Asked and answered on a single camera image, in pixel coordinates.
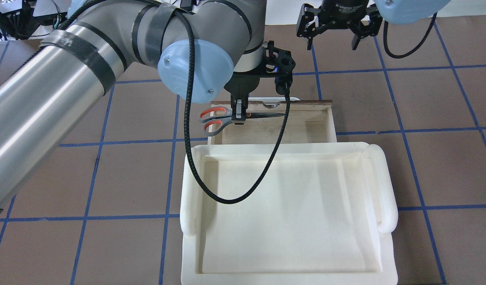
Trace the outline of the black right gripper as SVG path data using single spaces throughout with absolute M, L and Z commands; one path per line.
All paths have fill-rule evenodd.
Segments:
M 382 16 L 375 4 L 368 0 L 323 0 L 319 7 L 301 5 L 297 20 L 297 37 L 307 40 L 312 50 L 313 38 L 327 30 L 349 29 L 354 34 L 352 50 L 362 39 L 380 32 Z

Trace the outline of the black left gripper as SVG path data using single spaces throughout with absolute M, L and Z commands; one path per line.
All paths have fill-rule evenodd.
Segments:
M 231 95 L 232 121 L 247 120 L 248 96 L 260 83 L 260 77 L 248 72 L 234 72 L 223 87 Z

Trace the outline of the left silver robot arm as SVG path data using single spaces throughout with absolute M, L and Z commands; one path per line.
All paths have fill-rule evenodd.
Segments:
M 0 86 L 0 214 L 131 63 L 158 69 L 185 99 L 189 29 L 191 103 L 212 101 L 233 72 L 257 67 L 266 7 L 265 0 L 207 0 L 190 12 L 154 0 L 86 2 Z

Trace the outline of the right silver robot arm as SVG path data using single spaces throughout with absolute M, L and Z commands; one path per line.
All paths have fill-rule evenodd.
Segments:
M 311 50 L 313 38 L 327 30 L 350 30 L 352 50 L 356 50 L 360 41 L 375 37 L 384 25 L 384 50 L 391 58 L 401 59 L 417 51 L 427 39 L 435 23 L 437 13 L 449 0 L 375 0 L 370 5 L 368 0 L 323 0 L 319 7 L 302 4 L 296 24 L 296 35 L 307 40 L 307 49 Z M 411 51 L 403 55 L 393 54 L 388 47 L 387 34 L 389 23 L 411 24 L 431 16 L 431 22 L 425 36 Z

